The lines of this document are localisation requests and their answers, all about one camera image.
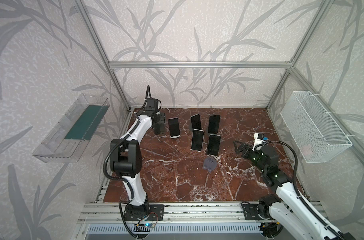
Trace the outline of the black phone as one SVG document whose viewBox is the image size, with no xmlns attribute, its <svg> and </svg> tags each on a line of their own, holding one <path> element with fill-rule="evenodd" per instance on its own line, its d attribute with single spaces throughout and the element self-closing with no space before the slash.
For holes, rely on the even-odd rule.
<svg viewBox="0 0 364 240">
<path fill-rule="evenodd" d="M 207 143 L 207 155 L 218 156 L 220 148 L 221 136 L 220 135 L 209 135 Z"/>
<path fill-rule="evenodd" d="M 202 130 L 200 114 L 191 116 L 190 121 L 193 130 Z"/>
<path fill-rule="evenodd" d="M 209 134 L 217 134 L 219 131 L 220 125 L 220 115 L 210 115 L 209 123 L 208 123 L 208 133 Z"/>
</svg>

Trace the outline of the grey purple phone stand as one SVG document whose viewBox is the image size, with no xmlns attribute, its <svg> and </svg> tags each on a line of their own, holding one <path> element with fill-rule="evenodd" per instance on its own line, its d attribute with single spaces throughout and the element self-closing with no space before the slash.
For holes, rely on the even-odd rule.
<svg viewBox="0 0 364 240">
<path fill-rule="evenodd" d="M 217 159 L 213 156 L 209 156 L 204 159 L 202 168 L 211 173 L 213 170 L 215 170 L 216 166 Z"/>
</svg>

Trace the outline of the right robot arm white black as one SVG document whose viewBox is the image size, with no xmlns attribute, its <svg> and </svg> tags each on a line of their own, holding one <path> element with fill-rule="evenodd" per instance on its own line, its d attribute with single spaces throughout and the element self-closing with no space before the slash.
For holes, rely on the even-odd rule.
<svg viewBox="0 0 364 240">
<path fill-rule="evenodd" d="M 234 141 L 235 152 L 250 160 L 261 171 L 265 184 L 273 194 L 259 200 L 259 214 L 263 219 L 279 222 L 297 240 L 353 240 L 305 198 L 296 185 L 296 172 L 287 176 L 279 168 L 279 154 L 270 141 L 256 140 L 254 146 Z"/>
</svg>

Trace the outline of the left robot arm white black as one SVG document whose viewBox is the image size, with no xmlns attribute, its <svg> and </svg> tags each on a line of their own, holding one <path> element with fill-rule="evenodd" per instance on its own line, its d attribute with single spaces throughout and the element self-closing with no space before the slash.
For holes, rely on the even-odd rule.
<svg viewBox="0 0 364 240">
<path fill-rule="evenodd" d="M 140 143 L 149 129 L 153 129 L 155 135 L 165 133 L 166 117 L 161 108 L 161 101 L 152 97 L 151 88 L 147 86 L 145 101 L 135 113 L 135 122 L 121 138 L 111 141 L 103 163 L 104 176 L 124 183 L 129 197 L 126 203 L 134 208 L 148 208 L 148 196 L 140 177 L 143 165 Z"/>
</svg>

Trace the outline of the phone with white edge far-left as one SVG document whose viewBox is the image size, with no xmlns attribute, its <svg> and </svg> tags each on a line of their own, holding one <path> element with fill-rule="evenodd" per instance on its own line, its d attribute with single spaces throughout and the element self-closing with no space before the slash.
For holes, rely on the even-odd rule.
<svg viewBox="0 0 364 240">
<path fill-rule="evenodd" d="M 179 138 L 181 136 L 179 119 L 171 118 L 168 119 L 169 132 L 171 139 Z"/>
</svg>

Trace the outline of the green mat in tray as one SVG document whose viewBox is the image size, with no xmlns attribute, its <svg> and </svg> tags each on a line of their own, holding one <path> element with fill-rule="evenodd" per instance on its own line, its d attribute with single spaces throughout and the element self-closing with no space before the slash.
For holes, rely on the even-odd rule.
<svg viewBox="0 0 364 240">
<path fill-rule="evenodd" d="M 65 140 L 90 141 L 109 106 L 89 105 L 65 136 Z"/>
</svg>

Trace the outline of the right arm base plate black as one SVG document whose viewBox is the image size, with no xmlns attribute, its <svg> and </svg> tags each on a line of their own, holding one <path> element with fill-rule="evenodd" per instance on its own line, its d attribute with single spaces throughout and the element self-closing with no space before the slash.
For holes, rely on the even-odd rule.
<svg viewBox="0 0 364 240">
<path fill-rule="evenodd" d="M 246 220 L 269 220 L 271 216 L 268 212 L 268 207 L 263 204 L 251 204 L 242 202 L 241 207 Z"/>
</svg>

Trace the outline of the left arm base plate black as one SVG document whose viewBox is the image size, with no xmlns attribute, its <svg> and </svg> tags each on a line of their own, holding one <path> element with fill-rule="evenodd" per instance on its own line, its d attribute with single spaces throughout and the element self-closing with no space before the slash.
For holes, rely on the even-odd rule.
<svg viewBox="0 0 364 240">
<path fill-rule="evenodd" d="M 164 218 L 165 206 L 164 205 L 141 205 L 133 206 L 127 205 L 124 210 L 125 221 L 135 221 L 147 218 L 150 221 L 162 221 Z"/>
</svg>

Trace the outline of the clear acrylic wall tray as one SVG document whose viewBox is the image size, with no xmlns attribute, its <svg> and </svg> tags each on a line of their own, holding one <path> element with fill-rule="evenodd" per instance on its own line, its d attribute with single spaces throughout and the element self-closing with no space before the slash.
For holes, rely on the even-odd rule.
<svg viewBox="0 0 364 240">
<path fill-rule="evenodd" d="M 79 95 L 32 155 L 44 163 L 78 162 L 109 107 L 107 97 Z"/>
</svg>

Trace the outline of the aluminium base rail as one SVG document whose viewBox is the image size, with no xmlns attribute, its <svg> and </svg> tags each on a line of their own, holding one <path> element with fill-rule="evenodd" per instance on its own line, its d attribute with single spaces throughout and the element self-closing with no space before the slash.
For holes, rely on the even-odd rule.
<svg viewBox="0 0 364 240">
<path fill-rule="evenodd" d="M 241 202 L 166 202 L 164 207 L 154 207 L 151 219 L 158 223 L 266 223 L 257 213 L 249 214 Z M 121 223 L 118 204 L 85 204 L 78 224 Z"/>
</svg>

